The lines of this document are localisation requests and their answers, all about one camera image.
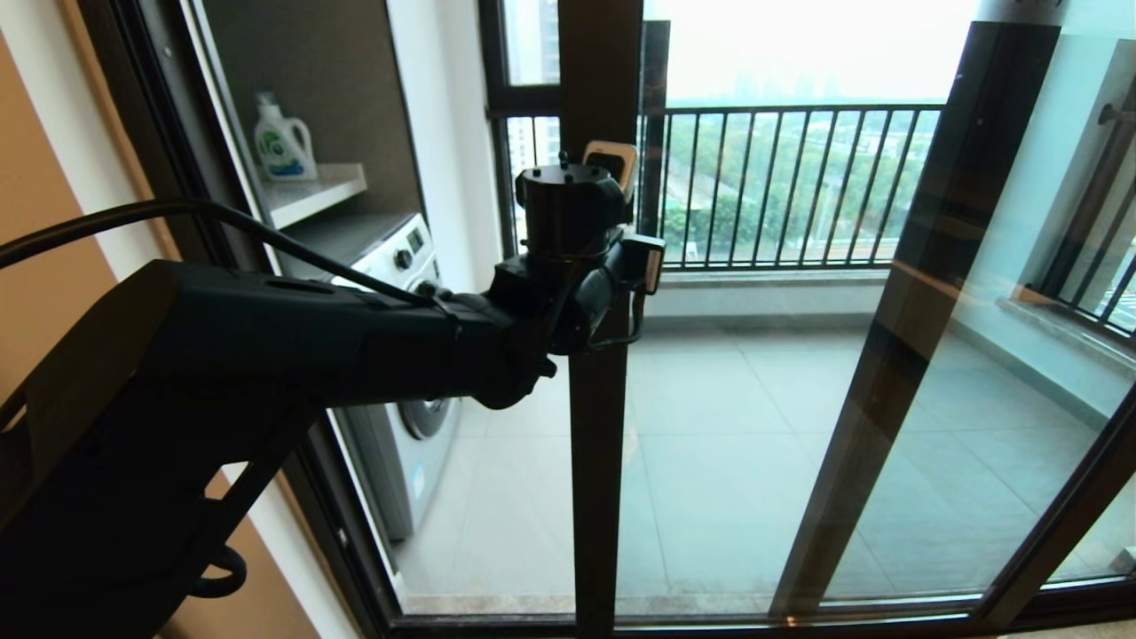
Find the front-loading washing machine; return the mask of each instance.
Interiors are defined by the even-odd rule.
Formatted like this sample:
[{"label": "front-loading washing machine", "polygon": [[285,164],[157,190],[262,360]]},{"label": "front-loading washing machine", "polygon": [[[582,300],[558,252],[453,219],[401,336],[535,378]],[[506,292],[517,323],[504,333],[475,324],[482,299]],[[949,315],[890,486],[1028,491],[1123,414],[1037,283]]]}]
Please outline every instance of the front-loading washing machine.
[{"label": "front-loading washing machine", "polygon": [[[434,242],[421,215],[352,267],[408,291],[431,294],[438,288]],[[340,277],[332,283],[356,285]],[[421,523],[445,468],[459,409],[458,399],[335,409],[368,506],[391,540],[410,537]]]}]

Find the tiled floor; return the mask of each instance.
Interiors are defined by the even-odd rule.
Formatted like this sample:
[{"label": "tiled floor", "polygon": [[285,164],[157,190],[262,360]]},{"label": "tiled floor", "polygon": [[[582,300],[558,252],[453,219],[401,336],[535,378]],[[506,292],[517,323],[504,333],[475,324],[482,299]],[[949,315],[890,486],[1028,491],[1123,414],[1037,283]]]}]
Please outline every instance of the tiled floor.
[{"label": "tiled floor", "polygon": [[[630,349],[620,611],[768,605],[864,331],[655,331]],[[503,412],[463,403],[421,530],[395,548],[411,613],[574,608],[566,368]],[[941,345],[828,595],[984,588],[1095,431],[993,360]],[[1062,565],[1109,573],[1134,487]]]}]

